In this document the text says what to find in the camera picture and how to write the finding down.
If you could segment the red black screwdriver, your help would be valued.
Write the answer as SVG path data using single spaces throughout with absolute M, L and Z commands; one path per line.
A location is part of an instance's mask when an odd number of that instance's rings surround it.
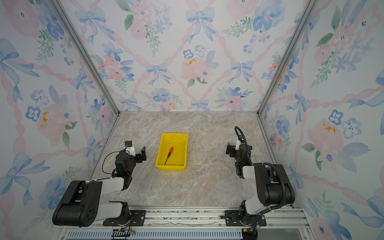
M 166 160 L 165 160 L 165 165 L 167 164 L 167 161 L 168 161 L 168 159 L 170 158 L 170 156 L 171 156 L 171 154 L 173 153 L 173 151 L 174 151 L 174 147 L 171 147 L 170 148 L 170 150 L 169 150 L 169 152 L 168 152 L 168 155 L 167 155 L 167 158 L 166 158 Z

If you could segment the yellow plastic bin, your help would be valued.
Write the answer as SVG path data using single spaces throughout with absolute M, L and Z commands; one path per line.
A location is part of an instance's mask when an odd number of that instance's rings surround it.
M 155 166 L 160 171 L 185 171 L 188 140 L 188 134 L 163 133 Z

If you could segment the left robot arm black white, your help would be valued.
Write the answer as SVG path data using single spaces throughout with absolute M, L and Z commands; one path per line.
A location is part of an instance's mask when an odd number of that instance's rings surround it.
M 72 181 L 53 213 L 52 223 L 79 228 L 98 221 L 103 221 L 105 227 L 142 226 L 145 211 L 131 211 L 127 202 L 100 202 L 104 195 L 127 190 L 135 166 L 147 160 L 145 147 L 138 154 L 131 153 L 133 150 L 133 147 L 126 146 L 116 152 L 116 168 L 109 178 Z

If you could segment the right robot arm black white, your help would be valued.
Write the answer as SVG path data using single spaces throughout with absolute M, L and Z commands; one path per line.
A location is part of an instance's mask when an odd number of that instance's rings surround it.
M 236 174 L 256 183 L 256 195 L 244 200 L 237 211 L 225 211 L 226 226 L 265 226 L 265 215 L 295 202 L 295 192 L 284 167 L 272 163 L 252 163 L 252 147 L 237 141 L 227 144 L 226 154 L 235 159 Z

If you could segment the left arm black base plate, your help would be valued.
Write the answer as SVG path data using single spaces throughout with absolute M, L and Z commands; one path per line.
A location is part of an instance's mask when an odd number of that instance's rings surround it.
M 104 227 L 142 227 L 146 218 L 145 210 L 129 210 L 122 213 L 120 217 L 110 218 L 103 221 Z

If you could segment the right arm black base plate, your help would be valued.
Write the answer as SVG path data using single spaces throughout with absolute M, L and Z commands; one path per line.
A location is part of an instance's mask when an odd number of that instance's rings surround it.
M 248 215 L 239 210 L 225 210 L 220 218 L 225 220 L 227 227 L 260 228 L 267 225 L 264 216 Z

